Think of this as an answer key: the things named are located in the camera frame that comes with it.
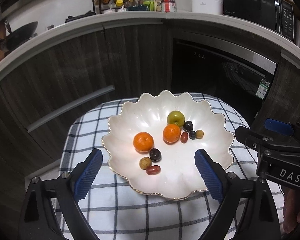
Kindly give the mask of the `person right hand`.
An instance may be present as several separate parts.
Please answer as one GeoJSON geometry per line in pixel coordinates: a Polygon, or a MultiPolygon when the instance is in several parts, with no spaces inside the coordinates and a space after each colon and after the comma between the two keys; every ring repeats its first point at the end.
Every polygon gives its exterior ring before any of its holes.
{"type": "Polygon", "coordinates": [[[284,187],[283,192],[283,230],[291,233],[300,224],[300,191],[284,187]]]}

